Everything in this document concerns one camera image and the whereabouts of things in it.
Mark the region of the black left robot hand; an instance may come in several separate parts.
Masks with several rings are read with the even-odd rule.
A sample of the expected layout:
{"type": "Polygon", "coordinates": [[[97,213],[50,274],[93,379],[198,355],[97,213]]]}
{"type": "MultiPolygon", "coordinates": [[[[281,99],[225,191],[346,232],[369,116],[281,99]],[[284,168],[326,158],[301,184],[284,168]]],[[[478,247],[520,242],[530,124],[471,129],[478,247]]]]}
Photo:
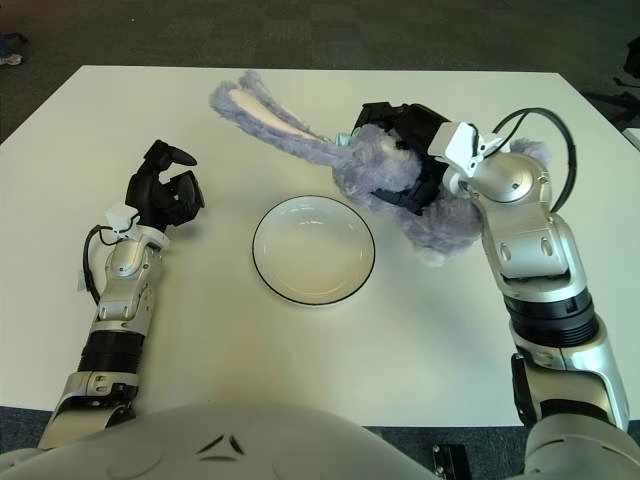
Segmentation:
{"type": "Polygon", "coordinates": [[[171,177],[166,183],[160,181],[160,174],[172,164],[196,166],[197,161],[184,150],[156,140],[131,177],[125,204],[138,211],[140,225],[165,232],[168,226],[190,222],[205,206],[202,191],[191,170],[171,177]]]}

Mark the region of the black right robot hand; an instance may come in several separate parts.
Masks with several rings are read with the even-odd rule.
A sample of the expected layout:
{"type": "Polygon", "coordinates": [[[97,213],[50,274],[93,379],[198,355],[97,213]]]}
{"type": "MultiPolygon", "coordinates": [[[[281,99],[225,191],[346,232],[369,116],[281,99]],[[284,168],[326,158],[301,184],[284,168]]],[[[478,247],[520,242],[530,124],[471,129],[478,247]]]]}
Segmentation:
{"type": "Polygon", "coordinates": [[[448,122],[442,115],[420,104],[392,106],[389,102],[365,103],[352,131],[365,125],[375,125],[394,138],[394,148],[417,156],[420,172],[408,187],[377,188],[372,194],[378,199],[421,216],[423,210],[438,196],[446,163],[428,154],[428,147],[439,127],[448,122]]]}

